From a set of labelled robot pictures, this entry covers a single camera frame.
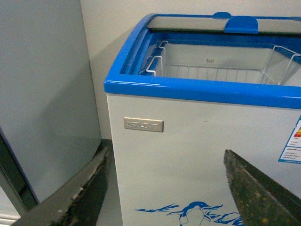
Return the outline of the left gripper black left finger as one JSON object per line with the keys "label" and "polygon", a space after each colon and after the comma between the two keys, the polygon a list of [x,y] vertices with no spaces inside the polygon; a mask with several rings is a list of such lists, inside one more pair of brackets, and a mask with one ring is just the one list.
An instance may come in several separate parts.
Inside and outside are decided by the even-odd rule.
{"label": "left gripper black left finger", "polygon": [[108,188],[111,150],[105,147],[55,193],[15,226],[94,226]]}

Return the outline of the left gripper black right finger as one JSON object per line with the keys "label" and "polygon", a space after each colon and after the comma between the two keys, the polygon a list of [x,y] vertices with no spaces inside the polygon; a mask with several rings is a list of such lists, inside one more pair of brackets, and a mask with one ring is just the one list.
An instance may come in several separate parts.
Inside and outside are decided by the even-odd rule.
{"label": "left gripper black right finger", "polygon": [[229,189],[246,226],[299,226],[301,200],[275,180],[225,150],[223,163]]}

